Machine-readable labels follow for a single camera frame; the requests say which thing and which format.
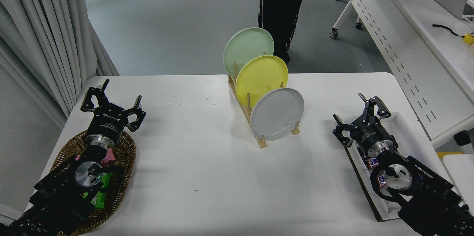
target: woven tray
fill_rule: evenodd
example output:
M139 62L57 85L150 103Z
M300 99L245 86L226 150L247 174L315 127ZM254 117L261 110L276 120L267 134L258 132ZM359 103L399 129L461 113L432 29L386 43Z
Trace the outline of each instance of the woven tray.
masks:
M58 153L51 171L57 168L61 163L70 158L72 155L79 155L84 151L85 148L83 136L85 133L85 131L81 132L66 143L66 145ZM117 210L120 203L122 202L130 182L133 166L135 164L136 149L135 142L133 141L132 137L128 133L123 132L120 142L114 147L113 152L116 161L110 163L110 165L123 166L125 168L122 185L117 190L108 192L107 196L105 196L105 208L95 209L88 219L86 219L84 224L80 226L77 231L71 233L71 236L81 235L97 228L102 223L104 223L115 212L115 210ZM112 174L109 185L115 185L116 183L116 174ZM60 232L58 235L66 236L66 234L62 232Z

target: chair wheel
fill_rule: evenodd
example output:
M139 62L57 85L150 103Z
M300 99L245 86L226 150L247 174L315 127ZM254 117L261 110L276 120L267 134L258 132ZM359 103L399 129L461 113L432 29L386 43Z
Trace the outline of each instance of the chair wheel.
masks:
M337 31L333 31L333 32L331 32L331 33L329 34L329 37L330 37L331 39L335 39L337 36L338 36Z

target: black pants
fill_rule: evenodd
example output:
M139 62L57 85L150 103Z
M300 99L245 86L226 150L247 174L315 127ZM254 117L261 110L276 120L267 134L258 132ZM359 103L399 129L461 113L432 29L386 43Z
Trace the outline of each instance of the black pants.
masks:
M258 26L273 37L276 55L287 52L290 47L302 1L260 0Z

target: curtain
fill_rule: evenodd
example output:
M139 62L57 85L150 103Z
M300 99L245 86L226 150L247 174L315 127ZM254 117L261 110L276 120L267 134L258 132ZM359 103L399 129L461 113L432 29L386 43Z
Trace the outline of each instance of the curtain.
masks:
M118 75L85 0L0 0L0 66L60 127L88 78Z

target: black cable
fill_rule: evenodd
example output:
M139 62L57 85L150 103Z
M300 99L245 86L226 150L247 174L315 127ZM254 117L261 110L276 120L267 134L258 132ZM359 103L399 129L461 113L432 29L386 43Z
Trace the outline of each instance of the black cable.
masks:
M448 28L447 26L444 26L444 25L439 25L439 24L433 24L432 25L433 27L440 27L440 28L444 28L444 29L447 29L451 32L452 35L455 35L457 37L460 37L460 35L458 35L457 33L455 33L452 29Z

